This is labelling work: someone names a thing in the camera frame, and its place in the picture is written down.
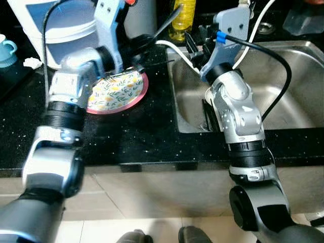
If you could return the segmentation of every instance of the black countertop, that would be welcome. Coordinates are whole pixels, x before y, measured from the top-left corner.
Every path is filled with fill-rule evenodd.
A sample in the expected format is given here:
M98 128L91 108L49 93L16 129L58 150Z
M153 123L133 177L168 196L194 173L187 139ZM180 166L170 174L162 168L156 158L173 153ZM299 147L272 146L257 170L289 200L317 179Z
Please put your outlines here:
M312 40L324 50L322 35ZM229 166L222 133L178 132L165 60L164 47L149 51L149 88L137 105L117 114L87 114L81 152L89 171L217 170ZM43 111L44 78L42 69L37 69L0 103L0 177L20 176ZM324 165L324 128L269 130L265 134L277 166Z

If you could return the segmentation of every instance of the yellow bottle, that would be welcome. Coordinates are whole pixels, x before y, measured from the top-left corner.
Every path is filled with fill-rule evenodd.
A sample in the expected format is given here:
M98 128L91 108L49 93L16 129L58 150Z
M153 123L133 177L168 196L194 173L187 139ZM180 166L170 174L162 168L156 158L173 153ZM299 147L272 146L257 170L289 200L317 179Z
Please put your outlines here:
M191 32L196 0L175 0L174 9L180 4L183 5L182 10L172 21L169 36L171 39L182 42L184 41L184 32Z

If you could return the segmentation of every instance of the sink basin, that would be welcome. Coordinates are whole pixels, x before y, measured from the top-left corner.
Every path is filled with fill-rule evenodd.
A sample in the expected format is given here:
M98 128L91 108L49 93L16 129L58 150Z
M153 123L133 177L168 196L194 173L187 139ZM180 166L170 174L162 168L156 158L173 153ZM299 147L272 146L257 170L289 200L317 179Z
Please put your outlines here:
M264 128L302 129L324 127L324 53L311 42L267 42L261 45L284 57L292 69L289 89L264 121ZM208 132L202 105L209 84L172 50L168 50L178 129L181 133ZM261 114L281 91L286 71L273 58L249 50L239 66L251 86Z

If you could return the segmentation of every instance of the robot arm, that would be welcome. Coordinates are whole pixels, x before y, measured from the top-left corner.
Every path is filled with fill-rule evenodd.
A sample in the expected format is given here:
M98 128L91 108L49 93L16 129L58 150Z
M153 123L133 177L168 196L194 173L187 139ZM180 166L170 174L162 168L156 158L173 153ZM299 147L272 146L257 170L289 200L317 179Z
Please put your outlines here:
M249 15L247 7L222 11L214 17L214 26L225 34L247 39ZM218 114L231 159L229 174L236 186L229 198L235 222L252 231L261 243L322 242L320 231L291 219L253 92L241 72L232 69L240 48L217 36L210 59L200 71L201 80L211 85L207 101Z
M116 30L126 7L125 0L100 0L95 19L101 47L66 56L55 72L49 105L23 168L25 191L0 209L0 242L55 239L65 199L82 186L84 165L78 149L92 86L105 72L125 68Z

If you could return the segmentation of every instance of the blue cup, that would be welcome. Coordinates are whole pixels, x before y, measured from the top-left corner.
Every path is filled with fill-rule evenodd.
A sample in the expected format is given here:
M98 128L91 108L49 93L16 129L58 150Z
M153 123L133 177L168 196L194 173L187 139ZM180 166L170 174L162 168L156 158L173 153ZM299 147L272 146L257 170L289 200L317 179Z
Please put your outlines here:
M16 50L16 44L0 34L0 68L9 67L17 61Z

